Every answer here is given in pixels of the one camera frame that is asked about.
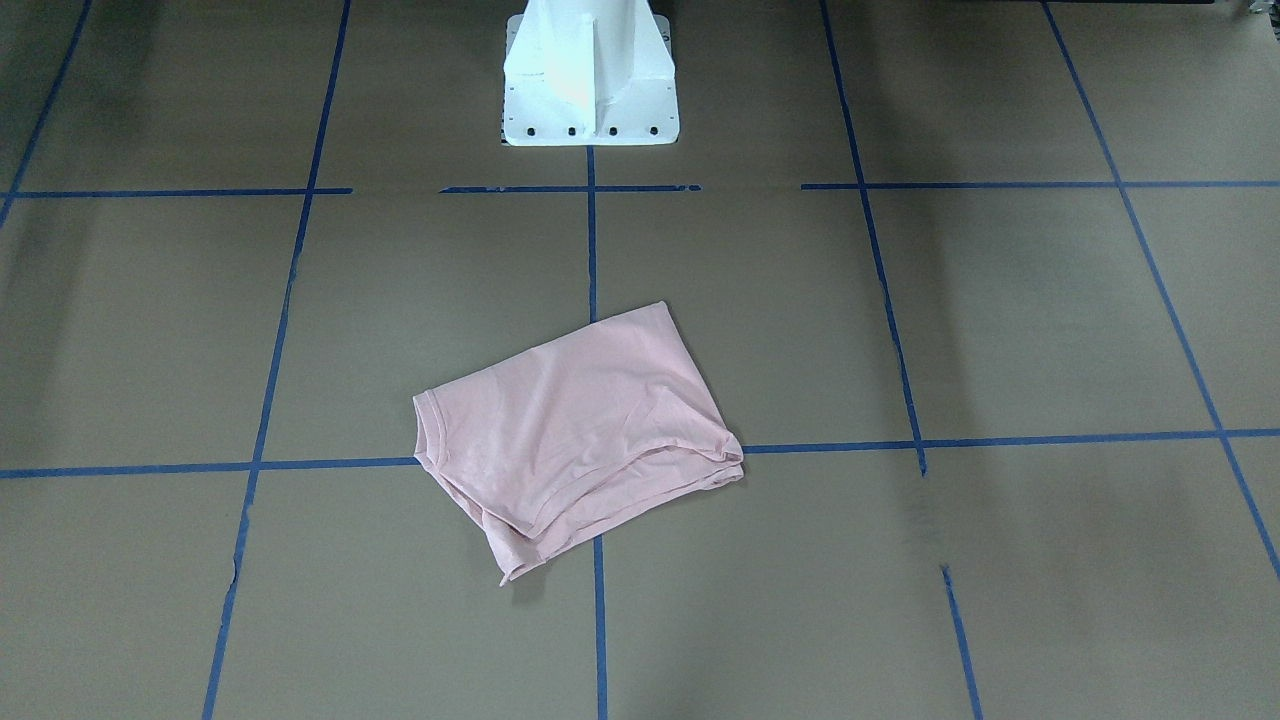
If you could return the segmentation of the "pink printed t-shirt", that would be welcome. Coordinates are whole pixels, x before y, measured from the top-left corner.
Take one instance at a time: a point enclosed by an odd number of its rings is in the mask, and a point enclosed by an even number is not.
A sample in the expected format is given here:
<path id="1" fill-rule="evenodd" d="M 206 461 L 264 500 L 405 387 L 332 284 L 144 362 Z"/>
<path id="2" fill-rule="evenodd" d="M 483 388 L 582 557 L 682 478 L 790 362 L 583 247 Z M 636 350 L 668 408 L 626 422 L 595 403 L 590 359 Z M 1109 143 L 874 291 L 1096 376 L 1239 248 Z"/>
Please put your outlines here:
<path id="1" fill-rule="evenodd" d="M 413 456 L 508 584 L 660 505 L 745 475 L 658 301 L 415 395 Z"/>

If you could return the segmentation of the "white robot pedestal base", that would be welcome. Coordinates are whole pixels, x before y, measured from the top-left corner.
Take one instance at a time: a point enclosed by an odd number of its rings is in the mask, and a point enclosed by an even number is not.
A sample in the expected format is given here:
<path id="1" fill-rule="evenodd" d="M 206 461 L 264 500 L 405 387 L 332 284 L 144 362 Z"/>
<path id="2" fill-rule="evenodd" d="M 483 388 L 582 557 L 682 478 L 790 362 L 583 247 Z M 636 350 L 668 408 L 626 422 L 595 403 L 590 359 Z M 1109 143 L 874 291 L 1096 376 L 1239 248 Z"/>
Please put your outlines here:
<path id="1" fill-rule="evenodd" d="M 681 119 L 671 23 L 649 1 L 529 1 L 506 22 L 500 137 L 659 146 Z"/>

